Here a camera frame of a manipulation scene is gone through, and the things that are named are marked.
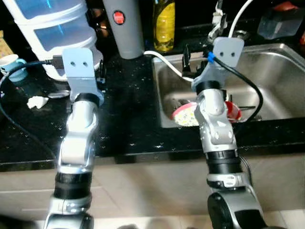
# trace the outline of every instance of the faucet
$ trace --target faucet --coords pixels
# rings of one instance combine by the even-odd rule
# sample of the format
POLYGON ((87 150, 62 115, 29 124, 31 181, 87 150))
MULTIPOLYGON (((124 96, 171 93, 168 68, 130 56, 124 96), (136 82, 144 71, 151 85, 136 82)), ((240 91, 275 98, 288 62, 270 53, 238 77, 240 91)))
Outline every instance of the faucet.
POLYGON ((218 37, 221 36, 224 29, 227 28, 227 15, 222 11, 223 0, 219 0, 215 6, 215 12, 213 13, 213 29, 208 34, 208 41, 212 42, 218 37))

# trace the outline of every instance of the white cable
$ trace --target white cable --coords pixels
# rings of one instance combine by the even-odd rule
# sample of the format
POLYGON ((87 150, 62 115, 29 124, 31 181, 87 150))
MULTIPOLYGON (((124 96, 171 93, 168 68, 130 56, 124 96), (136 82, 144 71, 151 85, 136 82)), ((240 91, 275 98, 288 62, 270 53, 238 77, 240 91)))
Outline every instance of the white cable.
POLYGON ((184 80, 188 81, 188 82, 192 82, 193 79, 189 78, 189 77, 182 77, 182 73, 176 69, 164 56, 162 56, 160 53, 155 52, 155 51, 145 51, 143 53, 144 55, 154 55, 156 57, 158 57, 160 60, 162 60, 167 66, 170 67, 170 69, 172 69, 178 76, 180 76, 181 78, 183 78, 184 80))
POLYGON ((253 0, 248 0, 245 2, 245 4, 242 6, 242 8, 238 11, 237 15, 235 16, 234 18, 234 21, 231 25, 231 28, 230 28, 230 32, 229 32, 229 36, 228 37, 232 37, 233 36, 233 32, 234 32, 234 29, 235 29, 235 26, 236 26, 236 23, 238 21, 238 19, 240 18, 240 16, 242 15, 242 13, 244 12, 244 10, 248 7, 248 5, 250 5, 250 3, 252 2, 253 0))

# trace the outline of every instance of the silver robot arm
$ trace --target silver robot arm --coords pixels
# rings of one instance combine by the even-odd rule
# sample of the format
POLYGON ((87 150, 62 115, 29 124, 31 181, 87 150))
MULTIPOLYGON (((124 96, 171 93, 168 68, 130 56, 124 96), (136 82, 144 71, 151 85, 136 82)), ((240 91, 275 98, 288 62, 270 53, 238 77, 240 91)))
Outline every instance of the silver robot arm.
MULTIPOLYGON (((220 37, 214 41, 213 53, 226 64, 236 67, 243 46, 244 42, 238 38, 220 37)), ((255 191, 241 168, 221 91, 227 74, 218 64, 208 63, 192 83, 192 89, 197 92, 194 114, 209 167, 207 183, 212 194, 208 198, 208 211, 213 228, 279 229, 265 224, 255 191)))
POLYGON ((67 120, 68 132, 61 143, 55 190, 44 229, 93 229, 93 218, 86 211, 92 199, 95 135, 103 94, 96 86, 89 49, 66 49, 62 58, 73 106, 67 120))

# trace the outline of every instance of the blue clip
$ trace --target blue clip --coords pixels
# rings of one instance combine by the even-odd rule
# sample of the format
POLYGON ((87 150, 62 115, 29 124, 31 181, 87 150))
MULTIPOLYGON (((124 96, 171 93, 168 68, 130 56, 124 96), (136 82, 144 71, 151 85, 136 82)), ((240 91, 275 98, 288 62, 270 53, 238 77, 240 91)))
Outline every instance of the blue clip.
POLYGON ((214 63, 214 57, 215 57, 214 53, 209 52, 209 54, 208 54, 208 62, 214 63))

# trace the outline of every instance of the gray bottle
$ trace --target gray bottle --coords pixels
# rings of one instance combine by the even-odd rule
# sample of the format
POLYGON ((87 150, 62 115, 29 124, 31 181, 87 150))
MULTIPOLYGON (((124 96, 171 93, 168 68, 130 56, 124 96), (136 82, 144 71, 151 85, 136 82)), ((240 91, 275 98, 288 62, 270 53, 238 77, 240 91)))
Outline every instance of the gray bottle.
POLYGON ((103 0, 120 56, 139 57, 144 52, 138 0, 103 0))

